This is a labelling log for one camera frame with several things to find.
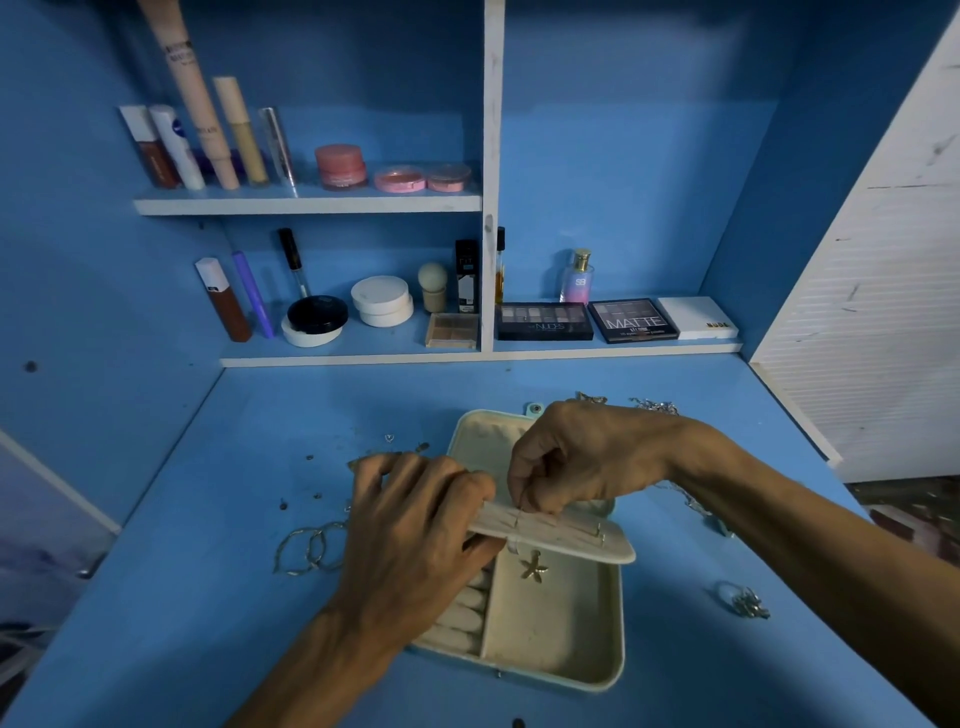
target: lip gloss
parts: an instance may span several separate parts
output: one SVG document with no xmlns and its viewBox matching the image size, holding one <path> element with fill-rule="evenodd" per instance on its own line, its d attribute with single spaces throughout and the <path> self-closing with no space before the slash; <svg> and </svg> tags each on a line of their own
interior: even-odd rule
<svg viewBox="0 0 960 728">
<path fill-rule="evenodd" d="M 294 232 L 289 228 L 280 228 L 277 233 L 280 236 L 280 245 L 283 246 L 283 254 L 287 257 L 287 265 L 290 266 L 290 272 L 294 274 L 294 280 L 297 282 L 300 297 L 308 298 L 310 286 L 306 284 L 306 276 L 303 274 L 303 263 L 300 262 L 300 251 L 297 250 Z"/>
</svg>

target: jewelry box lid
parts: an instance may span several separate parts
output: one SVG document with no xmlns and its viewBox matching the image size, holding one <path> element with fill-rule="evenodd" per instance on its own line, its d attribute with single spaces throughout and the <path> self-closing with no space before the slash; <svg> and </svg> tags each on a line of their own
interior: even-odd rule
<svg viewBox="0 0 960 728">
<path fill-rule="evenodd" d="M 609 509 L 604 509 L 606 501 L 571 504 L 559 516 L 525 513 L 514 507 L 507 488 L 510 457 L 516 441 L 535 421 L 477 409 L 457 423 L 447 453 L 468 470 L 485 471 L 496 480 L 496 498 L 484 504 L 470 530 L 591 561 L 634 561 L 636 553 L 623 530 L 603 518 L 609 513 Z"/>
<path fill-rule="evenodd" d="M 620 526 L 569 508 L 551 516 L 493 501 L 484 504 L 470 530 L 606 564 L 630 564 L 636 559 Z"/>
</svg>

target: right hand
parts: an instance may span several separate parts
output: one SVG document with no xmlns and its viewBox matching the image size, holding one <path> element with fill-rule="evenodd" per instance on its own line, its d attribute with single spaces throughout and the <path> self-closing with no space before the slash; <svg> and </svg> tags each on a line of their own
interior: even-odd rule
<svg viewBox="0 0 960 728">
<path fill-rule="evenodd" d="M 524 511 L 559 513 L 575 500 L 613 498 L 677 480 L 700 435 L 686 417 L 587 401 L 558 401 L 514 445 L 507 484 Z"/>
</svg>

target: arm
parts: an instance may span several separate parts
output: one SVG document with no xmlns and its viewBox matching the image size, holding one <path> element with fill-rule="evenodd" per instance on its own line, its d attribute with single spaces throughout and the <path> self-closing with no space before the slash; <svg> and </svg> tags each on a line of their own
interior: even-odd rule
<svg viewBox="0 0 960 728">
<path fill-rule="evenodd" d="M 503 547 L 467 538 L 495 491 L 485 473 L 408 452 L 364 458 L 354 474 L 337 592 L 227 728 L 336 724 Z"/>
<path fill-rule="evenodd" d="M 960 724 L 960 570 L 784 477 L 712 427 L 558 402 L 516 444 L 508 480 L 518 505 L 548 512 L 676 482 L 931 720 Z"/>
</svg>

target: finger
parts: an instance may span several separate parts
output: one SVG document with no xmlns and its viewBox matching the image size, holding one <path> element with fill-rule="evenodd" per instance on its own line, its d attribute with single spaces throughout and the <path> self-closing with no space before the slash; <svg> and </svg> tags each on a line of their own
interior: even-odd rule
<svg viewBox="0 0 960 728">
<path fill-rule="evenodd" d="M 492 500 L 495 494 L 496 483 L 487 473 L 460 473 L 446 489 L 427 538 L 434 541 L 441 552 L 455 549 L 459 553 L 467 539 L 470 522 L 484 501 Z"/>
<path fill-rule="evenodd" d="M 379 452 L 347 463 L 353 471 L 353 506 L 368 501 L 380 493 L 383 476 L 394 468 L 398 457 L 398 452 Z"/>
<path fill-rule="evenodd" d="M 464 466 L 452 457 L 440 455 L 433 458 L 407 498 L 407 507 L 412 513 L 416 513 L 422 522 L 431 521 L 450 483 L 465 471 Z"/>
<path fill-rule="evenodd" d="M 563 450 L 557 432 L 561 406 L 561 402 L 554 402 L 547 407 L 540 419 L 514 445 L 510 469 L 507 471 L 507 488 L 516 505 L 520 505 L 523 491 L 534 473 L 542 472 L 543 457 L 555 449 Z"/>
<path fill-rule="evenodd" d="M 406 500 L 430 461 L 415 452 L 402 452 L 383 484 L 380 500 L 385 507 Z"/>
<path fill-rule="evenodd" d="M 523 492 L 523 506 L 524 510 L 558 514 L 575 500 L 602 497 L 602 490 L 598 471 L 567 463 L 547 477 L 533 478 Z"/>
<path fill-rule="evenodd" d="M 493 536 L 476 535 L 470 539 L 470 544 L 463 552 L 458 568 L 457 583 L 461 590 L 481 573 L 483 569 L 507 544 L 506 539 L 497 539 Z"/>
</svg>

